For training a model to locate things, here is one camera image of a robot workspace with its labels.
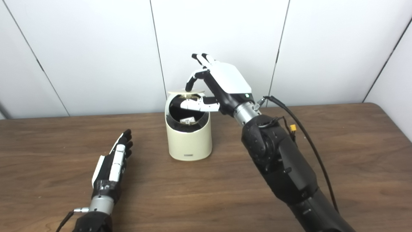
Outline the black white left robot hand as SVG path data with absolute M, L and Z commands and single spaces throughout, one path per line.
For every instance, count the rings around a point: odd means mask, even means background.
M 116 204 L 121 195 L 121 182 L 127 168 L 127 160 L 132 154 L 131 129 L 124 131 L 105 156 L 100 156 L 92 177 L 92 198 L 110 197 Z

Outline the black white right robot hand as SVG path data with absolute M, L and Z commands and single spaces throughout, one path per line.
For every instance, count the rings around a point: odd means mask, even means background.
M 219 62 L 205 53 L 192 54 L 192 58 L 197 60 L 202 69 L 191 74 L 185 91 L 189 93 L 197 80 L 203 80 L 213 96 L 174 100 L 174 106 L 192 111 L 219 111 L 234 117 L 239 106 L 254 102 L 250 85 L 234 65 Z

